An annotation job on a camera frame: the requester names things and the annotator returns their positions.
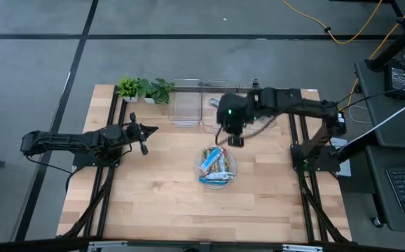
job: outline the floor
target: floor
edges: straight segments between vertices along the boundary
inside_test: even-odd
[[[289,2],[343,35],[355,34],[375,7],[328,0]],[[398,2],[405,13],[405,1]],[[92,3],[93,21],[88,19]],[[382,5],[364,34],[386,35],[395,18],[391,7]],[[88,34],[87,41],[80,40]],[[92,37],[96,34],[122,36]],[[195,39],[185,34],[211,36]],[[252,40],[220,34],[288,36]],[[324,29],[278,0],[0,0],[0,159],[6,161],[0,169],[0,242],[14,239],[34,182],[36,165],[19,152],[21,137],[32,130],[48,131],[52,123],[60,132],[80,133],[93,85],[115,84],[126,73],[169,80],[224,79],[241,85],[258,78],[262,86],[316,88],[323,99],[339,100],[355,79],[354,62],[366,59],[380,43],[336,45],[316,36],[287,40],[293,35],[324,35]],[[67,103],[61,103],[60,108],[66,105],[62,115],[56,111],[65,86],[71,92]],[[364,110],[354,111],[354,116],[369,119]],[[345,138],[369,126],[349,120]],[[53,153],[50,163],[68,169],[72,158]],[[26,239],[55,236],[66,177],[47,171]],[[404,232],[377,229],[369,221],[375,216],[370,196],[343,198],[356,242],[405,249]]]

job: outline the metal bracket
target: metal bracket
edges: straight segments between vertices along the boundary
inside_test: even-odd
[[[322,252],[322,247],[283,244],[283,250],[288,252]]]
[[[301,145],[291,145],[291,158],[296,171],[303,172],[338,172],[340,170],[339,161],[331,157],[330,153],[335,151],[333,146],[323,146],[320,148],[320,155],[316,159],[304,159],[301,153]]]
[[[103,249],[117,246],[128,246],[128,241],[92,241],[89,242],[89,249]]]
[[[103,167],[108,167],[110,165],[115,165],[116,167],[120,164],[120,160],[118,160],[115,164],[113,164],[114,160],[118,158],[121,154],[122,148],[118,148],[116,150],[111,151],[105,160],[99,160],[99,163]],[[76,153],[73,161],[73,165],[77,167],[94,167],[97,166],[95,164],[95,159],[93,158],[92,154],[89,153]]]

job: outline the black desk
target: black desk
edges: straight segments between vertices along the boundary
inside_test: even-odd
[[[391,230],[405,231],[405,214],[392,190],[386,169],[405,166],[405,148],[366,147],[369,170],[374,180],[379,219]]]
[[[366,62],[355,63],[359,83],[365,97],[376,95],[385,91],[384,73],[370,70]],[[385,95],[366,100],[369,115],[373,125],[383,122],[394,112],[405,106],[405,101],[396,100]],[[379,146],[405,148],[405,112],[397,115],[376,130]]]

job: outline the potted plant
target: potted plant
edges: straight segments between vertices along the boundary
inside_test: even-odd
[[[137,102],[139,81],[138,78],[130,78],[129,75],[126,75],[118,84],[118,94],[127,102]]]
[[[168,83],[162,78],[156,79],[157,83],[140,80],[139,93],[145,95],[145,102],[149,104],[169,104],[170,92],[174,83]]]
[[[151,97],[156,104],[169,104],[170,103],[170,92],[174,87],[173,82],[167,82],[162,78],[156,79],[157,83],[151,83],[153,91]]]
[[[147,79],[141,79],[139,81],[139,95],[144,95],[144,100],[146,103],[149,104],[154,104],[153,97],[151,94],[153,94],[155,90],[153,89],[153,86],[150,84],[150,82]]]

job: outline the black cable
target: black cable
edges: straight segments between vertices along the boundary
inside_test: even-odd
[[[83,144],[83,146],[88,150],[88,152],[92,155],[93,160],[95,161],[95,164],[97,166],[101,166],[101,164],[98,162],[97,157],[95,156],[95,154],[93,153],[92,149],[90,148],[90,146],[88,145],[88,143],[86,143],[84,140],[78,139],[78,138],[72,138],[73,140],[77,140],[80,141],[81,144]]]
[[[374,95],[365,97],[365,98],[363,98],[363,99],[360,99],[360,100],[358,100],[358,101],[356,101],[356,102],[351,103],[351,105],[349,105],[349,106],[344,107],[343,110],[348,109],[348,108],[350,108],[351,106],[354,106],[355,104],[358,104],[358,103],[360,103],[360,102],[362,102],[362,101],[366,101],[367,99],[374,98],[374,97],[377,97],[377,96],[380,96],[380,95],[384,95],[384,94],[387,94],[387,93],[389,93],[389,92],[394,92],[394,90],[389,90],[389,91],[382,92],[382,93],[380,93],[380,94],[374,94]]]
[[[243,139],[249,139],[249,138],[255,137],[256,135],[262,133],[262,131],[264,131],[272,122],[274,122],[274,120],[275,120],[279,115],[285,113],[285,111],[291,109],[292,107],[298,106],[298,105],[300,105],[300,104],[301,104],[301,102],[296,103],[296,104],[292,104],[292,105],[288,106],[287,108],[284,108],[284,109],[278,111],[277,114],[274,115],[262,128],[260,128],[259,130],[255,131],[255,132],[252,133],[252,134],[249,134],[249,135],[247,135],[247,136],[244,136]],[[224,144],[224,143],[226,143],[226,142],[228,141],[228,139],[226,138],[226,139],[224,139],[223,141],[221,141],[220,143],[218,143],[218,136],[219,136],[219,134],[220,134],[222,128],[223,128],[223,126],[221,126],[221,127],[218,129],[217,135],[215,135],[215,144],[216,144],[216,145],[221,145],[221,144]]]
[[[132,151],[132,146],[131,146],[131,143],[130,143],[130,150],[125,151],[122,155],[120,155],[120,157],[118,157],[116,160],[114,160],[114,161],[110,164],[110,166],[112,166],[112,165],[114,165],[115,163],[117,163],[126,153],[130,153],[131,151]]]
[[[81,169],[84,167],[77,167],[76,170],[72,173],[70,173],[70,175],[67,177],[67,180],[65,181],[65,192],[67,193],[67,191],[69,190],[69,183],[70,183],[70,179],[72,178],[72,176],[76,173],[81,171]]]
[[[217,134],[215,135],[215,145],[221,145],[221,144],[224,144],[224,143],[226,143],[227,141],[228,141],[228,139],[224,139],[223,141],[221,141],[221,143],[219,143],[218,142],[218,136],[219,136],[219,134],[221,133],[221,130],[223,129],[223,126],[221,126],[219,129],[218,129],[218,132],[217,132]]]
[[[347,97],[344,97],[344,98],[342,98],[342,100],[337,101],[337,102],[335,103],[335,106],[337,106],[337,105],[340,104],[341,102],[344,102],[347,98],[349,98],[349,97],[355,95],[356,91],[357,91],[357,88],[355,88],[355,89],[353,90],[353,92],[351,92]]]
[[[36,164],[38,164],[38,165],[45,165],[45,166],[47,166],[47,167],[52,167],[52,168],[58,169],[58,170],[60,170],[60,171],[66,172],[66,173],[68,173],[68,174],[71,174],[71,172],[70,172],[70,171],[67,171],[66,169],[59,168],[59,167],[56,167],[56,166],[51,165],[51,164],[45,164],[45,163],[42,163],[42,162],[34,161],[33,159],[29,158],[28,156],[25,156],[25,157],[26,157],[29,161],[31,161],[31,162],[33,162],[33,163],[36,163]]]

